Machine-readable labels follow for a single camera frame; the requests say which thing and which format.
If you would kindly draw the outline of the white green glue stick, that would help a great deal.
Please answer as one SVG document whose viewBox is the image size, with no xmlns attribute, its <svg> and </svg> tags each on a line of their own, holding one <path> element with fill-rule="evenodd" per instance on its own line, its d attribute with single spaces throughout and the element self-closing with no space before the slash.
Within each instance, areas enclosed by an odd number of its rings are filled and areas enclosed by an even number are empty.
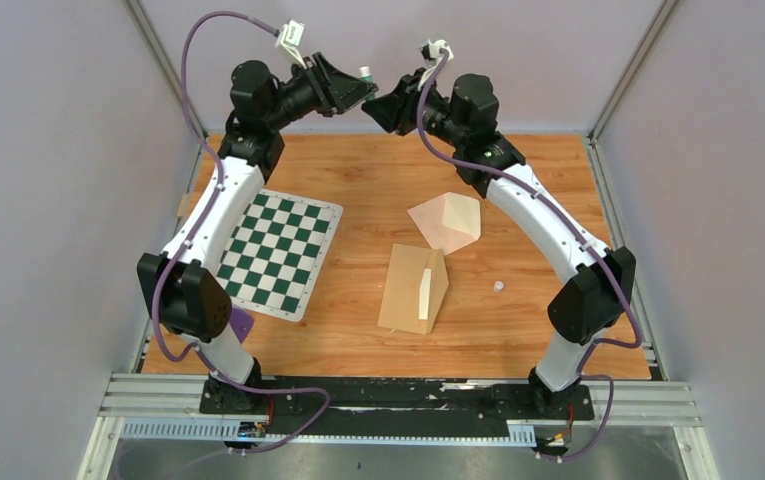
<svg viewBox="0 0 765 480">
<path fill-rule="evenodd" d="M 368 85 L 368 91 L 365 95 L 365 101 L 371 101 L 375 99 L 375 95 L 378 91 L 378 85 L 374 81 L 371 68 L 369 66 L 362 66 L 359 69 L 359 76 L 361 80 Z"/>
</svg>

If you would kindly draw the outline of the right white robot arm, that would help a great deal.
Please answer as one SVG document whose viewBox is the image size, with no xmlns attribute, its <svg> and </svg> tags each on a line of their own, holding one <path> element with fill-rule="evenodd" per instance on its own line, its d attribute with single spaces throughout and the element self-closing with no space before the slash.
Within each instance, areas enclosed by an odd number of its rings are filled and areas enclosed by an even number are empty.
<svg viewBox="0 0 765 480">
<path fill-rule="evenodd" d="M 447 160 L 462 181 L 509 216 L 552 266 L 562 284 L 547 307 L 554 334 L 530 373 L 528 392 L 533 411 L 550 418 L 567 407 L 568 389 L 578 384 L 594 346 L 630 314 L 636 258 L 626 247 L 599 240 L 548 192 L 499 131 L 499 107 L 485 75 L 458 77 L 444 97 L 418 69 L 362 110 L 387 133 L 417 132 L 451 146 Z"/>
</svg>

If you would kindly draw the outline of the pink paper envelope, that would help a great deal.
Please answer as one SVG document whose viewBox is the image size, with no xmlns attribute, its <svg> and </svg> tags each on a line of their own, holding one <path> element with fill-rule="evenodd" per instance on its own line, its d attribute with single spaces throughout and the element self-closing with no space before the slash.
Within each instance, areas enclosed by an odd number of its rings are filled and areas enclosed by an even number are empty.
<svg viewBox="0 0 765 480">
<path fill-rule="evenodd" d="M 480 239 L 481 204 L 476 198 L 447 192 L 407 210 L 426 242 L 444 255 Z"/>
</svg>

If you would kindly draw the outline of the tan kraft envelope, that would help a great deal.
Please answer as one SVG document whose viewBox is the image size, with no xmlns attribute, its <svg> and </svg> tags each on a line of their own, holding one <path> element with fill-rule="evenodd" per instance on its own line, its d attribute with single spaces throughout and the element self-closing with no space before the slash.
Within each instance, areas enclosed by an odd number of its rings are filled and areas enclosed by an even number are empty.
<svg viewBox="0 0 765 480">
<path fill-rule="evenodd" d="M 425 268 L 432 269 L 430 313 L 427 321 L 420 321 L 418 291 Z M 390 330 L 430 334 L 448 287 L 445 255 L 440 250 L 394 244 L 377 325 Z"/>
</svg>

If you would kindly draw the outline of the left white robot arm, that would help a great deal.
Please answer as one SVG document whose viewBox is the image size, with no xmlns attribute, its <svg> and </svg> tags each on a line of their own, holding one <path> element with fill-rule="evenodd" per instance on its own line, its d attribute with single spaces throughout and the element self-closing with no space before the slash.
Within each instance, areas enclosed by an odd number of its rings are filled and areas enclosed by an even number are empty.
<svg viewBox="0 0 765 480">
<path fill-rule="evenodd" d="M 211 377 L 227 385 L 226 400 L 241 413 L 256 411 L 265 389 L 257 360 L 242 345 L 242 312 L 216 279 L 230 234 L 278 164 L 282 129 L 310 113 L 346 113 L 377 90 L 373 81 L 341 71 L 320 53 L 292 66 L 285 82 L 259 60 L 236 66 L 229 129 L 207 192 L 162 252 L 145 253 L 137 263 L 159 349 L 169 351 L 163 330 L 181 337 Z"/>
</svg>

